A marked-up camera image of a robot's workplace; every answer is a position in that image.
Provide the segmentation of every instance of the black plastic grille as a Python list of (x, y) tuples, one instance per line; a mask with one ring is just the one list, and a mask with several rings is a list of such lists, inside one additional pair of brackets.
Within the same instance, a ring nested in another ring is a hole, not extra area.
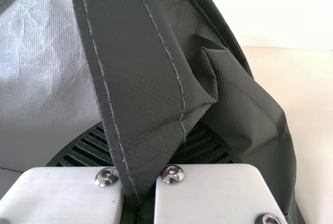
[[(240, 163), (231, 147), (202, 123), (192, 129), (170, 160), (171, 164)], [(51, 167), (113, 166), (102, 123), (64, 147), (48, 164)]]

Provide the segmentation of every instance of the white mesh fabric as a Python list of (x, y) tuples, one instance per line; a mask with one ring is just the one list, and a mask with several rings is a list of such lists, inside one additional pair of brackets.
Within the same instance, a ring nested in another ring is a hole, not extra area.
[(0, 167), (44, 166), (99, 120), (72, 0), (16, 0), (0, 15)]

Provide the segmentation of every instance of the ripstop fabric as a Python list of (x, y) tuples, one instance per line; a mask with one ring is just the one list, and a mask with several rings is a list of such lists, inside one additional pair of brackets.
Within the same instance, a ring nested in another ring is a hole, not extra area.
[(201, 120), (260, 169), (296, 223), (286, 117), (254, 81), (211, 0), (73, 4), (112, 160), (134, 207)]

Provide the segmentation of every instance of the white plastic block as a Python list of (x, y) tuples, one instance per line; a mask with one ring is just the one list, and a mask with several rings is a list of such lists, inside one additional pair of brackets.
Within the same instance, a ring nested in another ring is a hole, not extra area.
[(0, 201), (0, 219), (11, 224), (119, 224), (120, 180), (95, 185), (100, 167), (44, 167), (25, 172)]
[(262, 214), (285, 218), (260, 172), (246, 164), (179, 165), (178, 184), (156, 183), (155, 224), (246, 224)]

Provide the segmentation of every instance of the metal screw head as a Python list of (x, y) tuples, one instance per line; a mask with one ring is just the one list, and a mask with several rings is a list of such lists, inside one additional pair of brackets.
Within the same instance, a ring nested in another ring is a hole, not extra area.
[(95, 184), (100, 187), (105, 187), (114, 184), (119, 179), (119, 174), (115, 168), (104, 168), (97, 173)]
[(184, 171), (176, 165), (168, 165), (161, 172), (161, 178), (166, 184), (176, 184), (184, 179)]
[(257, 218), (255, 224), (283, 224), (279, 218), (273, 214), (264, 214)]

